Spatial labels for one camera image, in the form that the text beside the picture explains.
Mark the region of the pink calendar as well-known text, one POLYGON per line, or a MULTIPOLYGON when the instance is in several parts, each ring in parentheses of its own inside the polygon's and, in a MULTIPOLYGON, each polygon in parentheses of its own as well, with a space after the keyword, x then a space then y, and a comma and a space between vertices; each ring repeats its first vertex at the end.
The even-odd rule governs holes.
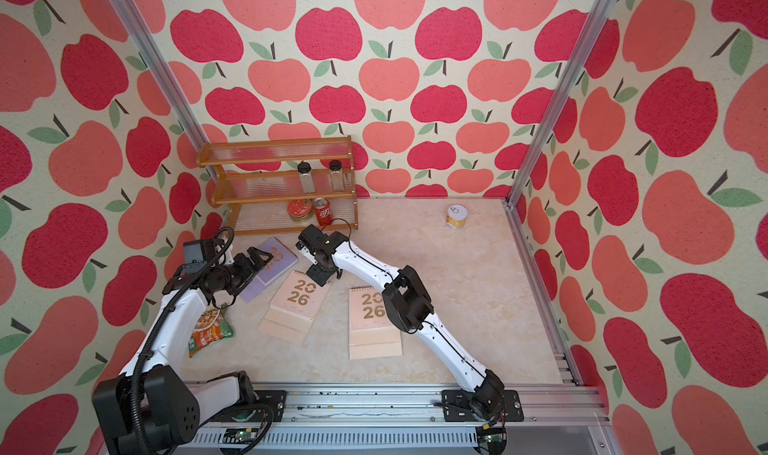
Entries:
POLYGON ((292 271, 272 298, 257 330, 291 344, 301 345, 331 287, 331 282, 321 286, 306 273, 292 271))
POLYGON ((371 286, 351 288, 348 295, 349 358, 401 356, 401 331, 389 320, 382 295, 371 286))

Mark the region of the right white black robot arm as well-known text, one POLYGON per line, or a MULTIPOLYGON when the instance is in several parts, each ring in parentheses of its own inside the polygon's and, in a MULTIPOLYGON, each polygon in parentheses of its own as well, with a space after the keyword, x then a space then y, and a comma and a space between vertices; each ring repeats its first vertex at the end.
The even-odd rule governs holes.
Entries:
POLYGON ((338 231, 328 234, 314 225, 300 232, 296 247, 310 260, 307 275, 317 285, 325 285, 333 275, 351 273, 379 292, 392 325, 419 337, 443 362, 473 415, 489 423, 502 418, 503 382, 450 333, 413 267, 389 265, 359 248, 347 235, 338 231))

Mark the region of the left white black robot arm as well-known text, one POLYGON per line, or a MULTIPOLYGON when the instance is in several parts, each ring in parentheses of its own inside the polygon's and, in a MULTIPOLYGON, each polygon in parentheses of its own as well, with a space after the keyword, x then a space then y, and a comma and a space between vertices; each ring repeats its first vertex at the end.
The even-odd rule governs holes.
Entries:
POLYGON ((163 288, 160 311, 143 344, 118 376, 97 385, 92 404, 108 453, 170 454, 217 417, 259 414, 255 437, 240 450, 247 453, 275 422, 275 408, 258 400, 245 372, 192 389, 176 371, 215 294, 237 297, 273 258, 254 247, 235 255, 228 251, 211 239, 185 245, 184 261, 163 288))

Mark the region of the purple calendar near shelf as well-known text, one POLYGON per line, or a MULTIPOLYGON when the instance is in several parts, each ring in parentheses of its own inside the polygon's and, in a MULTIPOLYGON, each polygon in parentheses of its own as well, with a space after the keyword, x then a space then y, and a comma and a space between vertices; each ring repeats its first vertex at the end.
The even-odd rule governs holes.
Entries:
MULTIPOLYGON (((263 272, 260 276, 260 278, 266 284, 266 289, 285 272, 289 271, 298 261, 298 257, 293 252, 293 250, 282 243, 277 237, 271 237, 267 239, 258 245, 257 248, 271 252, 274 255, 273 260, 267 267, 265 267, 265 272, 263 272)), ((246 303, 249 303, 260 294, 261 293, 241 292, 239 297, 242 298, 246 303)))

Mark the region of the red soda can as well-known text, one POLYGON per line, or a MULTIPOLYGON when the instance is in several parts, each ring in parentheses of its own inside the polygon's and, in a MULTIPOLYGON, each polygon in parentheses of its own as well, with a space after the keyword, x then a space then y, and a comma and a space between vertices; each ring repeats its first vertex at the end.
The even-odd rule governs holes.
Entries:
POLYGON ((324 197, 318 197, 312 200, 312 206, 321 227, 328 226, 334 219, 330 201, 324 197))

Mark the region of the round red gold tin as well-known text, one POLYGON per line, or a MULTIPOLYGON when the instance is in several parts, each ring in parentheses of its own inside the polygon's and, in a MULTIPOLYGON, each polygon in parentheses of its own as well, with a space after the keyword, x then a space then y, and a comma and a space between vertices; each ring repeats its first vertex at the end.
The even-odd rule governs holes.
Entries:
POLYGON ((286 211, 295 222, 305 222, 314 214, 312 201, 308 198, 297 198, 289 201, 286 211))

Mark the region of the green orange snack bag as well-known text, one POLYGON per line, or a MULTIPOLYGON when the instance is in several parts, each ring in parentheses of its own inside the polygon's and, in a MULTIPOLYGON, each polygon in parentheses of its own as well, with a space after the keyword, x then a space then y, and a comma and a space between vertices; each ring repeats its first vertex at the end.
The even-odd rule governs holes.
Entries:
POLYGON ((226 318, 227 306, 206 310, 198 319, 188 341, 188 355, 195 354, 218 341, 232 338, 234 329, 226 318))

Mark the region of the wooden three-tier shelf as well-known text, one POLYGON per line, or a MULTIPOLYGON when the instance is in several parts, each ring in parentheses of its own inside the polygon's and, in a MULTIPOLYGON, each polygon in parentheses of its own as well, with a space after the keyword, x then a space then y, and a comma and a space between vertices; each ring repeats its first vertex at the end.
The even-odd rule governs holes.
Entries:
POLYGON ((289 201, 318 197, 330 201, 332 230, 359 227, 358 191, 353 142, 349 136, 261 142, 209 143, 197 156, 198 165, 212 170, 216 188, 212 201, 229 210, 228 222, 239 235, 299 232, 316 224, 315 212, 305 222, 293 221, 289 201), (334 191, 329 162, 343 164, 344 191, 334 191), (303 192, 297 165, 309 162, 315 192, 303 192))

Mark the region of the left clear spice jar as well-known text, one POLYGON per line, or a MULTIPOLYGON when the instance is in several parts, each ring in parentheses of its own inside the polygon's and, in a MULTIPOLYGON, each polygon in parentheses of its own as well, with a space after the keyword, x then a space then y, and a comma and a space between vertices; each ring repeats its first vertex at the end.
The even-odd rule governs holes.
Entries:
POLYGON ((312 175, 312 167, 309 162, 301 161, 297 165, 297 172, 302 190, 306 194, 315 192, 315 183, 312 175))

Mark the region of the clear spice jar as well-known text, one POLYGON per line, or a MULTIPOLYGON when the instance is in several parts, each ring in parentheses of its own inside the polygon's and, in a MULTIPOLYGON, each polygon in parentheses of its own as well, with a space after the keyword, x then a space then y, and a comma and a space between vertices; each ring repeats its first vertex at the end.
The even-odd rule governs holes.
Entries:
POLYGON ((306 194, 315 192, 315 183, 312 175, 312 167, 309 162, 301 161, 297 165, 297 172, 302 190, 306 194))
POLYGON ((329 162, 329 171, 332 189, 334 191, 344 191, 344 173, 342 162, 338 159, 331 160, 329 162))

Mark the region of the right clear spice jar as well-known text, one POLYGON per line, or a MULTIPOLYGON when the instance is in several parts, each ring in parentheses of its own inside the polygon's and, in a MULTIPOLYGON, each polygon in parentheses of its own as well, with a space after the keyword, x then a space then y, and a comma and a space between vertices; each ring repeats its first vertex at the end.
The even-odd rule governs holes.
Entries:
POLYGON ((344 191, 344 173, 342 162, 338 159, 331 160, 329 162, 329 171, 332 189, 334 191, 344 191))

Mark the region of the small gold white can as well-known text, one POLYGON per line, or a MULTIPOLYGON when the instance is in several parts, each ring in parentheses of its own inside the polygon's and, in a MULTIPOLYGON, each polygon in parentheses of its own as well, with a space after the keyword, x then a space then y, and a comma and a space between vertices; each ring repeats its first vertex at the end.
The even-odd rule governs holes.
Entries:
POLYGON ((452 229, 462 229, 469 216, 468 209, 460 204, 450 205, 446 211, 445 223, 452 229))

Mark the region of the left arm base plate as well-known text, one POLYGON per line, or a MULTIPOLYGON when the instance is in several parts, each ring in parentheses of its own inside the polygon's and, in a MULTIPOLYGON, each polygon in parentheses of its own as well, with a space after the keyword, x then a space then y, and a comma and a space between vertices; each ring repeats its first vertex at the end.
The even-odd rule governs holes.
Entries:
POLYGON ((285 411, 286 392, 284 390, 256 390, 248 400, 244 410, 233 419, 240 422, 261 423, 268 415, 268 406, 272 412, 272 422, 281 422, 285 411))

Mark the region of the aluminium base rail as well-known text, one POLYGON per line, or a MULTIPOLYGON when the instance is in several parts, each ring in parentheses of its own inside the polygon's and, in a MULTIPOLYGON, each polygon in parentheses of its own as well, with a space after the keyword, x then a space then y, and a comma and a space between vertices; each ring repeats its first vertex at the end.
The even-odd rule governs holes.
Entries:
MULTIPOLYGON (((480 422, 446 422, 434 405, 450 384, 256 383, 284 390, 281 422, 256 454, 473 454, 480 422)), ((605 405, 594 388, 517 385, 524 420, 499 425, 508 454, 619 454, 605 405)))

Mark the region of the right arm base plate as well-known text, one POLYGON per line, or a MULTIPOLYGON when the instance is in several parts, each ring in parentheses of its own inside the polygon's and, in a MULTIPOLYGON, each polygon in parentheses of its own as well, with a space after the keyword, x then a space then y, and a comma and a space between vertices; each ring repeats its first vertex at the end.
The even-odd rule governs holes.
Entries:
MULTIPOLYGON (((446 422, 485 422, 471 409, 469 392, 460 389, 443 390, 440 401, 435 402, 434 405, 442 410, 446 422)), ((517 391, 504 391, 504 402, 501 408, 499 423, 502 421, 522 422, 524 420, 522 403, 517 391)))

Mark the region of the left aluminium corner post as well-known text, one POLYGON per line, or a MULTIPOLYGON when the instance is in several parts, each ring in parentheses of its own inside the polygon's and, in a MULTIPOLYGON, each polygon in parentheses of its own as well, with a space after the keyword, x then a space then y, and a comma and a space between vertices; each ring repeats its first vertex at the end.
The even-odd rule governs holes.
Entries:
POLYGON ((160 90, 163 92, 179 124, 186 129, 191 143, 198 152, 207 143, 205 131, 194 115, 187 97, 154 40, 149 26, 145 22, 139 6, 134 0, 109 0, 120 18, 137 51, 152 72, 160 90))

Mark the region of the aluminium corner post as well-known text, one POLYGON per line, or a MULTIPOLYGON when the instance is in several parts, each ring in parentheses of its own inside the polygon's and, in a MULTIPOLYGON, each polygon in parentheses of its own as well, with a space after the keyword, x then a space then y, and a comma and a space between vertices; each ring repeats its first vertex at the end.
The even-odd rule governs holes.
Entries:
POLYGON ((576 40, 574 49, 564 65, 564 69, 558 78, 556 88, 543 115, 542 121, 533 132, 532 142, 523 160, 521 168, 517 171, 509 196, 505 200, 505 208, 511 211, 519 196, 522 194, 525 184, 535 167, 545 142, 554 133, 554 125, 558 121, 565 104, 571 95, 572 88, 579 77, 586 74, 586 60, 594 49, 602 29, 610 17, 618 0, 594 0, 586 21, 576 40))
POLYGON ((149 26, 145 22, 139 6, 134 0, 109 0, 120 18, 137 51, 152 72, 160 90, 163 92, 179 124, 186 129, 191 143, 198 152, 207 143, 205 131, 194 115, 187 97, 154 40, 149 26))

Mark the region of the right aluminium corner post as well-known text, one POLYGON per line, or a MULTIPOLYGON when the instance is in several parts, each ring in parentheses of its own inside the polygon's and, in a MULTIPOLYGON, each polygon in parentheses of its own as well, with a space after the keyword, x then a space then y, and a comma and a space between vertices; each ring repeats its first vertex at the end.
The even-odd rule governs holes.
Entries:
POLYGON ((594 49, 602 29, 610 17, 618 0, 594 0, 586 21, 576 40, 574 49, 564 65, 564 69, 558 78, 556 88, 543 115, 542 121, 533 132, 532 142, 523 160, 521 168, 517 171, 509 196, 505 200, 505 208, 511 211, 519 196, 522 194, 525 184, 535 167, 545 142, 554 133, 554 125, 558 121, 565 104, 571 95, 572 88, 579 77, 586 74, 586 60, 594 49))

